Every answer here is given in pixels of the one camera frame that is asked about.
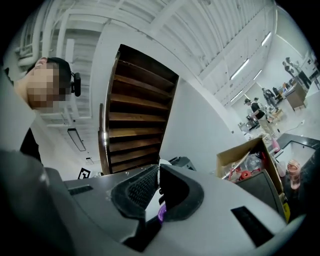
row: purple object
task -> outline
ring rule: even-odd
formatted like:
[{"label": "purple object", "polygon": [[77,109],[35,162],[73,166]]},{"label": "purple object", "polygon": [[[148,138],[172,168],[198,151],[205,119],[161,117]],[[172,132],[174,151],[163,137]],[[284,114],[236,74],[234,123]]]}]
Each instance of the purple object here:
[{"label": "purple object", "polygon": [[160,207],[160,210],[158,212],[158,219],[161,224],[162,224],[162,222],[164,222],[164,216],[165,216],[166,212],[167,212],[167,207],[166,207],[166,204],[164,204]]}]

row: fluorescent light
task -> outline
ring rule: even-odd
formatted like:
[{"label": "fluorescent light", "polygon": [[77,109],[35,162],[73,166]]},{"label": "fluorescent light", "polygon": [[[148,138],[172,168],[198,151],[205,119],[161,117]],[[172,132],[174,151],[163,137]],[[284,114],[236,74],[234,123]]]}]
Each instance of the fluorescent light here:
[{"label": "fluorescent light", "polygon": [[267,35],[266,35],[266,37],[263,39],[263,41],[262,41],[262,43],[261,43],[261,46],[263,46],[265,43],[266,43],[266,41],[268,40],[268,38],[271,36],[271,32],[269,32]]},{"label": "fluorescent light", "polygon": [[71,139],[73,140],[73,142],[76,145],[76,147],[80,151],[86,151],[86,148],[85,148],[84,144],[82,143],[82,140],[80,139],[76,128],[69,128],[68,129],[68,134],[71,137]]},{"label": "fluorescent light", "polygon": [[247,58],[245,62],[238,68],[238,70],[231,76],[231,80],[235,78],[236,75],[240,73],[240,71],[248,64],[249,59]]},{"label": "fluorescent light", "polygon": [[258,74],[255,75],[254,79],[255,80],[257,78],[257,76],[259,76],[259,74],[261,73],[262,69],[260,69],[260,71],[258,72]]},{"label": "fluorescent light", "polygon": [[94,165],[94,161],[92,161],[91,157],[87,157],[85,160],[87,160],[87,162],[90,164],[90,165]]},{"label": "fluorescent light", "polygon": [[232,100],[230,100],[230,102],[232,102],[236,97],[238,97],[243,91],[244,91],[244,90],[241,90],[236,96],[234,96],[234,97],[232,98]]}]

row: ear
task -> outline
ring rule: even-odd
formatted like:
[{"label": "ear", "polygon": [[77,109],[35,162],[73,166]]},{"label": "ear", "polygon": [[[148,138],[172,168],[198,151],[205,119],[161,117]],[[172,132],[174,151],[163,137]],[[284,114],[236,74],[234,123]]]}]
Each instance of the ear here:
[{"label": "ear", "polygon": [[47,61],[48,61],[48,59],[45,57],[38,59],[38,61],[35,63],[34,68],[39,69],[43,64],[47,63]]}]

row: cardboard box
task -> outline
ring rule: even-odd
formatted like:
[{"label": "cardboard box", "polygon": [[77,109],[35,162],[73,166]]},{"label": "cardboard box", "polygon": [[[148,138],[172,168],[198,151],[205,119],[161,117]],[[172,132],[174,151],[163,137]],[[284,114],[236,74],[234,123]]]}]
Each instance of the cardboard box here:
[{"label": "cardboard box", "polygon": [[236,162],[243,158],[246,153],[251,151],[252,153],[256,153],[258,151],[264,152],[264,155],[266,157],[266,165],[265,169],[267,173],[269,174],[276,191],[279,195],[281,195],[284,192],[284,187],[281,183],[279,174],[276,170],[276,167],[274,163],[271,160],[271,157],[268,153],[268,149],[266,147],[266,144],[264,143],[263,139],[261,137],[249,140],[248,142],[241,144],[239,146],[236,146],[234,148],[231,148],[229,150],[226,150],[224,152],[221,152],[216,155],[216,176],[219,178],[222,178],[225,173],[223,173],[223,166],[227,166],[230,163]]}]

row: short black hair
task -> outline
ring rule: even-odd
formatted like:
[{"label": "short black hair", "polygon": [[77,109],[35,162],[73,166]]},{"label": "short black hair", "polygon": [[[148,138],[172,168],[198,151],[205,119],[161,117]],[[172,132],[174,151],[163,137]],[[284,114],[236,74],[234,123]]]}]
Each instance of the short black hair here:
[{"label": "short black hair", "polygon": [[[68,62],[66,62],[62,58],[58,57],[52,57],[52,58],[47,58],[46,63],[55,63],[57,67],[59,68],[59,81],[68,83],[70,87],[70,81],[71,81],[71,69],[70,65]],[[28,68],[27,73],[29,73],[34,67],[36,66],[36,62]]]}]

